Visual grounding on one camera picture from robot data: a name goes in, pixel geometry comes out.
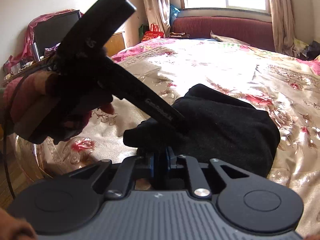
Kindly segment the right hand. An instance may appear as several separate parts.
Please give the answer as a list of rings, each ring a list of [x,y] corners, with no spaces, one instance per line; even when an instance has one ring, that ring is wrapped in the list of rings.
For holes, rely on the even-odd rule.
[[[23,219],[12,217],[7,211],[0,211],[0,239],[1,240],[33,240],[37,234],[33,227]]]

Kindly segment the left hand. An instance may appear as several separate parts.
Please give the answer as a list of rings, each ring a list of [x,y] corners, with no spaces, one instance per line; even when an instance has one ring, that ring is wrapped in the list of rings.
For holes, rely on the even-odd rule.
[[[79,135],[94,109],[114,113],[113,96],[95,82],[38,71],[1,89],[1,126],[34,144]]]

